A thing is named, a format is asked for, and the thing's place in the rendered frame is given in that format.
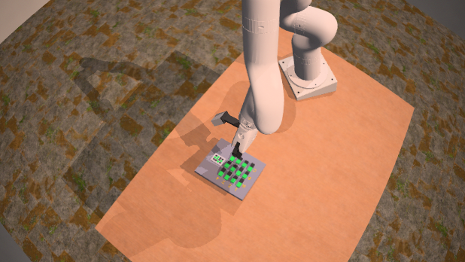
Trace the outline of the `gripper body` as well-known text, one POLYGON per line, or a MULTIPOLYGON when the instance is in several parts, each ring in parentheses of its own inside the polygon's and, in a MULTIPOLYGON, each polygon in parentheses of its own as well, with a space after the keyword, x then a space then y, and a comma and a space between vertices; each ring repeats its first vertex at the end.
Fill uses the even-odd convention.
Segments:
POLYGON ((248 149, 248 147, 251 145, 253 140, 255 140, 258 130, 247 128, 240 121, 239 123, 240 123, 239 128, 236 131, 236 134, 233 138, 231 146, 233 148, 233 146, 236 145, 237 142, 239 142, 240 143, 239 152, 243 154, 248 149))

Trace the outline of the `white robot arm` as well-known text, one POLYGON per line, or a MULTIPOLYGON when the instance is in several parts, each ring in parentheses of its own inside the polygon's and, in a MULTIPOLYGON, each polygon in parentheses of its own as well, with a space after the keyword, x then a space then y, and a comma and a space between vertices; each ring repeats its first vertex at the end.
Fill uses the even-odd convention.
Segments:
POLYGON ((311 2, 282 0, 280 4, 280 0, 242 0, 243 51, 250 86, 239 120, 224 111, 211 120, 214 126, 227 122, 239 128, 240 121, 265 135, 280 127, 284 91, 278 67, 279 27, 294 33, 293 58, 287 65, 289 79, 304 89, 313 89, 325 82, 328 69, 321 58, 321 47, 334 38, 337 22, 329 12, 309 6, 311 2))

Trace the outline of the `grey switch panel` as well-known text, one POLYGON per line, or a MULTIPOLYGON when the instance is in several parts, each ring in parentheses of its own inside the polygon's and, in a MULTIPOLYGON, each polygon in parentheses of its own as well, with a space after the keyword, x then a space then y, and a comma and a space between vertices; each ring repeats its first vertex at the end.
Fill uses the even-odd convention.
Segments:
POLYGON ((246 152, 234 157, 234 147, 221 138, 194 172, 242 201, 266 164, 246 152))

